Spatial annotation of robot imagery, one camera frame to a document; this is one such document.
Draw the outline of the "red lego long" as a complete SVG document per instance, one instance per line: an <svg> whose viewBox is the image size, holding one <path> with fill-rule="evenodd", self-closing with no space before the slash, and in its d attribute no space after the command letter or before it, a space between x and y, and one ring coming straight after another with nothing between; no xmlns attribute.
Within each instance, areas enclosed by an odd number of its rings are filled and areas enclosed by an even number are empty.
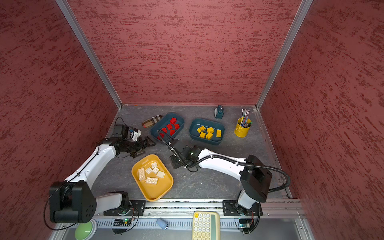
<svg viewBox="0 0 384 240"><path fill-rule="evenodd" d="M158 140L161 140L165 137L165 135L163 133L159 133L158 136L157 136L157 139Z"/></svg>

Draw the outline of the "white lego square piece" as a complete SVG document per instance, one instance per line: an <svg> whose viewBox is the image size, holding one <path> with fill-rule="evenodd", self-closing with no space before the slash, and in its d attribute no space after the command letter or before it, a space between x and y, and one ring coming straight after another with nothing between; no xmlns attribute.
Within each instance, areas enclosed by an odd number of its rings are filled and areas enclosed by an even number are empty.
<svg viewBox="0 0 384 240"><path fill-rule="evenodd" d="M148 167L147 169L146 169L146 173L149 175L150 173L152 173L153 172L153 169L151 168L151 167Z"/></svg>

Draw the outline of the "white lego long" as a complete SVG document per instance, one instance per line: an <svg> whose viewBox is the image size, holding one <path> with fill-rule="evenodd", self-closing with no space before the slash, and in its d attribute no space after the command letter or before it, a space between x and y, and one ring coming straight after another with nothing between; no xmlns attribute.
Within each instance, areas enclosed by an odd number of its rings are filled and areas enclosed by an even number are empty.
<svg viewBox="0 0 384 240"><path fill-rule="evenodd" d="M139 177L139 181L145 181L146 180L146 171L144 168L140 168L138 170L138 177Z"/></svg>

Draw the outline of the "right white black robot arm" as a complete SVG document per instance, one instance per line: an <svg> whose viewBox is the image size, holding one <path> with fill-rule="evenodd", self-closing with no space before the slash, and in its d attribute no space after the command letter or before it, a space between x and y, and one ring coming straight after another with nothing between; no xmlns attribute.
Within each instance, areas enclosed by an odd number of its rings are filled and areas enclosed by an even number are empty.
<svg viewBox="0 0 384 240"><path fill-rule="evenodd" d="M178 139L163 141L173 153L170 157L174 169L184 167L190 172L199 169L214 170L238 180L242 185L233 211L238 216L260 213L261 203L267 201L269 193L288 188L290 176L283 170L264 165L256 156L234 158L218 154L207 148L190 148Z"/></svg>

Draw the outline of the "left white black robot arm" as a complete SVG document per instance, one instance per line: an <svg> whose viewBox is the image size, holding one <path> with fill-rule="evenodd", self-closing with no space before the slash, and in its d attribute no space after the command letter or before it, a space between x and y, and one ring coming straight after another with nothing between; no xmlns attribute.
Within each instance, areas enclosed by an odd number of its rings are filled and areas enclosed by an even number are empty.
<svg viewBox="0 0 384 240"><path fill-rule="evenodd" d="M54 182L49 190L45 208L52 223L87 223L95 215L111 211L115 215L133 215L134 208L127 192L111 192L95 197L92 186L107 164L120 153L136 158L145 149L155 146L141 131L127 125L115 125L109 138L96 146L91 156L62 182Z"/></svg>

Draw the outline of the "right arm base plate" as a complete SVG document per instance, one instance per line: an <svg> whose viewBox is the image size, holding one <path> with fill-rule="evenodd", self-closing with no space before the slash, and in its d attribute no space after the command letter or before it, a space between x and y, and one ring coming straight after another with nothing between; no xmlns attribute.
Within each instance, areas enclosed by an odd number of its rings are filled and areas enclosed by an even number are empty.
<svg viewBox="0 0 384 240"><path fill-rule="evenodd" d="M261 205L259 202L255 202L250 209L245 209L240 205L237 205L237 201L223 200L223 213L224 216L240 216L240 217L257 217L263 216Z"/></svg>

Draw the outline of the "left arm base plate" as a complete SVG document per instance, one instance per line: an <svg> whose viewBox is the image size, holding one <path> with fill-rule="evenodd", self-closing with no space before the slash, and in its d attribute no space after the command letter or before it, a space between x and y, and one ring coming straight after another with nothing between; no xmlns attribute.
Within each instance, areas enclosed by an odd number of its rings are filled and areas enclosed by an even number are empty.
<svg viewBox="0 0 384 240"><path fill-rule="evenodd" d="M103 212L104 216L132 217L143 216L147 201L130 200L129 207L119 207Z"/></svg>

